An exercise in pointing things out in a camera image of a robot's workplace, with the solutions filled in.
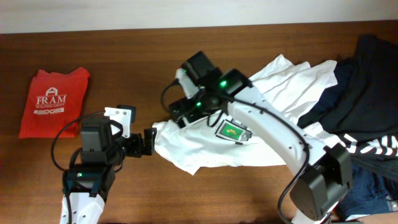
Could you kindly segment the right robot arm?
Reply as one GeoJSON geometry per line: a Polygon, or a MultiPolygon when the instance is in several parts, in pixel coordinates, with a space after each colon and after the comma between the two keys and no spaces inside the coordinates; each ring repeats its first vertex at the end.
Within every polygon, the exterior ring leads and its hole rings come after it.
{"type": "Polygon", "coordinates": [[[292,180],[277,209],[284,223],[329,223],[333,209],[353,188],[350,153],[327,146],[272,107],[250,79],[233,68],[222,72],[199,51],[177,69],[175,84],[185,97],[170,104],[177,123],[222,111],[257,134],[286,163],[292,180]],[[282,203],[289,196],[297,211],[288,220],[282,203]]]}

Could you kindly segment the white printed t-shirt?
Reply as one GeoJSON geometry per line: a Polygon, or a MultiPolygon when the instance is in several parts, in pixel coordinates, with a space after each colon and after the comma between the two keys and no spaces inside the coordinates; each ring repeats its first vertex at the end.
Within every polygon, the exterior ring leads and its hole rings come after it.
{"type": "MultiPolygon", "coordinates": [[[[250,77],[265,99],[288,120],[314,109],[325,89],[335,86],[337,62],[327,60],[314,67],[294,65],[277,56],[250,77]]],[[[219,111],[181,128],[172,120],[154,123],[155,151],[179,169],[194,174],[201,167],[282,166],[285,162],[257,134],[219,111]]]]}

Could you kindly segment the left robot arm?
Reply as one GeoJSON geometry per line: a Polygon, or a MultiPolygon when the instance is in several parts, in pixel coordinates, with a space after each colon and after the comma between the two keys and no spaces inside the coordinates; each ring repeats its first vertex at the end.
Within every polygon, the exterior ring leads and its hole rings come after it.
{"type": "Polygon", "coordinates": [[[92,118],[81,127],[82,147],[63,171],[61,224],[98,223],[116,173],[126,157],[151,156],[156,128],[123,136],[122,124],[107,117],[92,118]]]}

